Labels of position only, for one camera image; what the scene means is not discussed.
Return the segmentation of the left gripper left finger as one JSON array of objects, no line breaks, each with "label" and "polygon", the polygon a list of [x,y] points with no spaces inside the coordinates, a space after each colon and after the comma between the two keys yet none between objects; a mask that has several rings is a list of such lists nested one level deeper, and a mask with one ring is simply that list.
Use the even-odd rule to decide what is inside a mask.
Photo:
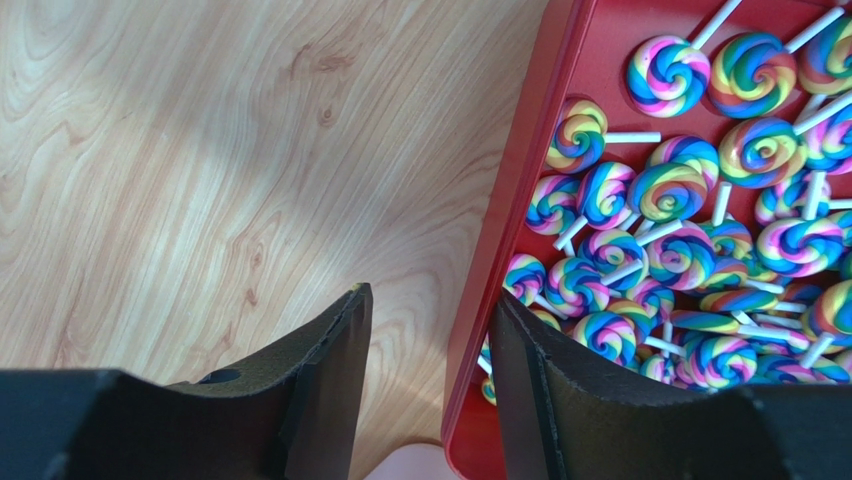
[{"label": "left gripper left finger", "polygon": [[345,479],[365,381],[373,292],[198,382],[120,369],[5,370],[5,479]]}]

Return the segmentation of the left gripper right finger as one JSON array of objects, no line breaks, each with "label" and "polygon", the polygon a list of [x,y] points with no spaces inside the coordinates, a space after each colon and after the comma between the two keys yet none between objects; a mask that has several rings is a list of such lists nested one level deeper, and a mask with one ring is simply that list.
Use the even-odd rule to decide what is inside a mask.
[{"label": "left gripper right finger", "polygon": [[648,379],[544,324],[508,293],[490,325],[512,479],[847,479],[851,390],[713,395]]}]

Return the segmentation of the red tray of swirl lollipops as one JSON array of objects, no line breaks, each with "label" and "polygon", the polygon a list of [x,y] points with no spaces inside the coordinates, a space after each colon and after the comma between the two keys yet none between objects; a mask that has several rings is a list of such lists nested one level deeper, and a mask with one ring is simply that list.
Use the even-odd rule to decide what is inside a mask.
[{"label": "red tray of swirl lollipops", "polygon": [[851,390],[850,3],[550,2],[450,337],[464,479],[512,479],[503,293],[678,389]]}]

